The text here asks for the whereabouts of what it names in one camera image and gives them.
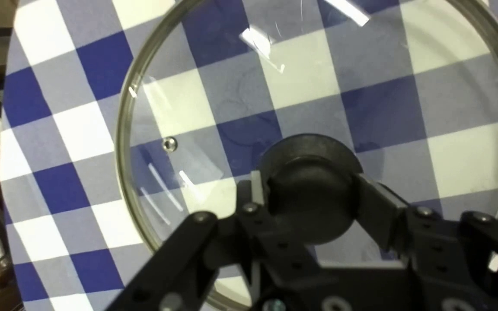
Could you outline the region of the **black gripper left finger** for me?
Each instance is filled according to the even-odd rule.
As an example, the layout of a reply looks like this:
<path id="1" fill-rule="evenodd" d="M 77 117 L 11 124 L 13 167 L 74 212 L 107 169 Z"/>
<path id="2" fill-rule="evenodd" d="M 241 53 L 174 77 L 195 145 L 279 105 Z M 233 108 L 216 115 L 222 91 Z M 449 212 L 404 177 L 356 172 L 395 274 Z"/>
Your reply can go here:
<path id="1" fill-rule="evenodd" d="M 235 212 L 219 219 L 209 210 L 186 215 L 105 311 L 196 311 L 222 302 L 212 291 L 219 269 L 238 265 L 248 297 L 259 304 L 260 260 L 254 226 L 262 215 L 248 179 L 236 183 Z"/>

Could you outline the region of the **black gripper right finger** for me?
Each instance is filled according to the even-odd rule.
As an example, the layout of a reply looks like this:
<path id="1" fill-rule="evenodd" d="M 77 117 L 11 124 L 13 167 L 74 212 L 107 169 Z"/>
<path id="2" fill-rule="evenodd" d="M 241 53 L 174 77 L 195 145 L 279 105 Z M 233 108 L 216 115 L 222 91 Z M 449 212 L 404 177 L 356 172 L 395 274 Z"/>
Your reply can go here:
<path id="1" fill-rule="evenodd" d="M 466 210 L 458 221 L 411 205 L 385 184 L 356 176 L 356 221 L 395 252 L 425 311 L 498 311 L 498 219 Z"/>

